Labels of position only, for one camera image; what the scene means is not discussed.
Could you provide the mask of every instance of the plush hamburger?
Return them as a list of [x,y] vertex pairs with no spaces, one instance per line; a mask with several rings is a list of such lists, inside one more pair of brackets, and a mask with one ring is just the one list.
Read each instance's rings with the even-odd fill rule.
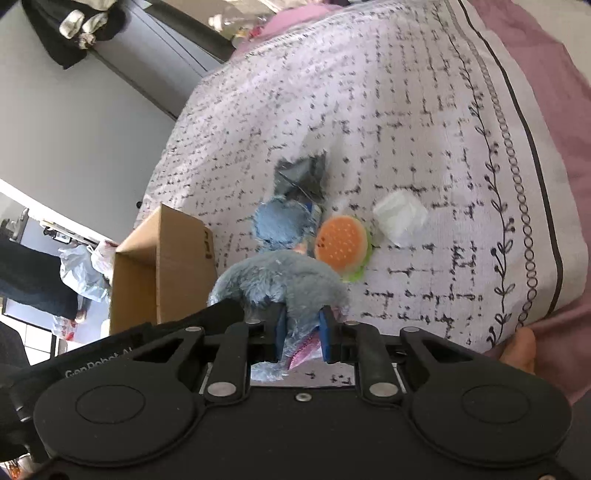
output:
[[330,265],[345,281],[363,276],[371,252],[369,232],[359,220],[348,215],[329,218],[316,235],[316,259]]

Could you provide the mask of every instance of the gray plush toy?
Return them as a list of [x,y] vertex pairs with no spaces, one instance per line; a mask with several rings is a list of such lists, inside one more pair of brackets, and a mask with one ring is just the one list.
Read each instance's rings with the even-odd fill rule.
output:
[[287,305],[287,337],[278,364],[252,366],[253,380],[280,380],[290,359],[318,326],[318,312],[330,305],[347,308],[347,289],[327,264],[291,250],[265,252],[226,270],[210,293],[209,304],[239,300],[244,307],[264,307],[272,302]]

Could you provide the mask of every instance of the white bedspread with black pattern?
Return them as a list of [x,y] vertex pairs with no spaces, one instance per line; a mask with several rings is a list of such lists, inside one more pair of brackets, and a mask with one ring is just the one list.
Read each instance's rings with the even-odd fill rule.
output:
[[[581,295],[587,248],[534,95],[467,0],[370,2],[302,25],[198,85],[148,185],[205,221],[218,273],[256,253],[251,215],[280,158],[326,149],[326,214],[357,216],[375,253],[350,316],[484,351]],[[413,244],[372,207],[412,191]]]

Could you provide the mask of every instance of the black pants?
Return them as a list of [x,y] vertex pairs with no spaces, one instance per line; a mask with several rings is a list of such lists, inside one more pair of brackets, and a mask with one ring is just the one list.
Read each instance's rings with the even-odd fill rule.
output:
[[0,238],[0,296],[74,320],[78,295],[60,277],[61,261]]

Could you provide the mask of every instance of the pink bedsheet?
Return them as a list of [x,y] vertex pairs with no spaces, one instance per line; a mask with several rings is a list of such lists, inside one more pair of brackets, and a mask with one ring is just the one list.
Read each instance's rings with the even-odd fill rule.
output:
[[[470,3],[525,73],[564,160],[583,237],[591,245],[591,87],[564,45],[511,0]],[[536,373],[575,402],[591,388],[589,282],[580,299],[531,327],[538,340]]]

